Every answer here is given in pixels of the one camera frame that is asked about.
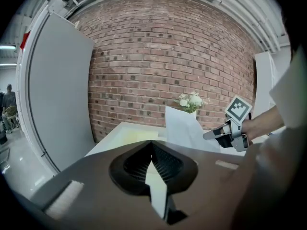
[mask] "brick wall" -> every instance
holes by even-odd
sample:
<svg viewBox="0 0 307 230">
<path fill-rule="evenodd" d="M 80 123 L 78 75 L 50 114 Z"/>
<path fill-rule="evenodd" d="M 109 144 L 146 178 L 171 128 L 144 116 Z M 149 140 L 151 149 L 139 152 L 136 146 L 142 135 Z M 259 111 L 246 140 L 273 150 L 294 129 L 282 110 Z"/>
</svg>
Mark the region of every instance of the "brick wall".
<svg viewBox="0 0 307 230">
<path fill-rule="evenodd" d="M 106 0 L 71 18 L 95 42 L 89 112 L 96 141 L 122 121 L 165 125 L 165 106 L 199 92 L 204 129 L 236 94 L 254 101 L 258 47 L 230 17 L 194 0 Z"/>
</svg>

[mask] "white sleeve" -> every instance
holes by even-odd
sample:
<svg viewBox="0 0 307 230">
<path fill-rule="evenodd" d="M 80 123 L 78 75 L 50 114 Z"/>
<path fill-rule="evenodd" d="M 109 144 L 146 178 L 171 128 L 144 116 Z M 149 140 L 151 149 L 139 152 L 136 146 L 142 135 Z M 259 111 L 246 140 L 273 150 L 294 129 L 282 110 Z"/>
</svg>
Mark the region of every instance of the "white sleeve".
<svg viewBox="0 0 307 230">
<path fill-rule="evenodd" d="M 307 59 L 302 47 L 270 95 L 286 127 L 307 125 Z"/>
</svg>

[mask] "flower bouquet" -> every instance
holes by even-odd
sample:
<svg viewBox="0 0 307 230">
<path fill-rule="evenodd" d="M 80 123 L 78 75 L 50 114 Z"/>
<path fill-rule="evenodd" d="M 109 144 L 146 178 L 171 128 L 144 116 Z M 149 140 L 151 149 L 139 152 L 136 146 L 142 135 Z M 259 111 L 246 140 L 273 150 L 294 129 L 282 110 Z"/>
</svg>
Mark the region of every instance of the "flower bouquet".
<svg viewBox="0 0 307 230">
<path fill-rule="evenodd" d="M 205 100 L 199 97 L 199 94 L 193 91 L 190 95 L 181 94 L 179 100 L 175 102 L 179 103 L 183 107 L 183 110 L 187 113 L 194 113 L 202 105 L 207 104 Z"/>
</svg>

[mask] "ceiling light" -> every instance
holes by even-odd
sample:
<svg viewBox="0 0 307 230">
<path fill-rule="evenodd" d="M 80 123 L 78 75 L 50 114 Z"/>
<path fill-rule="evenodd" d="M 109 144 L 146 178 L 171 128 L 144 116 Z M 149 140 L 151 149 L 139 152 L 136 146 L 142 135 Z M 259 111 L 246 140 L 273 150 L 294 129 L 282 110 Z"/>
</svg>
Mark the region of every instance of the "ceiling light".
<svg viewBox="0 0 307 230">
<path fill-rule="evenodd" d="M 0 49 L 16 49 L 14 45 L 0 45 Z"/>
<path fill-rule="evenodd" d="M 6 64 L 0 64 L 0 67 L 2 66 L 17 66 L 16 63 L 6 63 Z"/>
</svg>

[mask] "white panel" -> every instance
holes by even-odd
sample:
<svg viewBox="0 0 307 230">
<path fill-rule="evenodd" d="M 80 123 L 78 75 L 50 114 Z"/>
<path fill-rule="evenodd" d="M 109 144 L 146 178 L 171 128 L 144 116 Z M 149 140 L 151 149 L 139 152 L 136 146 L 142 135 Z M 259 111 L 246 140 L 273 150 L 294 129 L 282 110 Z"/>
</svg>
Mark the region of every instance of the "white panel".
<svg viewBox="0 0 307 230">
<path fill-rule="evenodd" d="M 290 46 L 282 47 L 281 51 L 272 55 L 276 66 L 276 81 L 278 81 L 290 66 L 291 48 Z"/>
<path fill-rule="evenodd" d="M 52 14 L 33 50 L 29 100 L 35 129 L 64 170 L 94 146 L 88 113 L 88 71 L 94 43 Z"/>
<path fill-rule="evenodd" d="M 269 52 L 255 55 L 257 70 L 257 90 L 253 118 L 269 110 L 274 105 L 269 91 L 274 85 L 274 68 Z"/>
</svg>

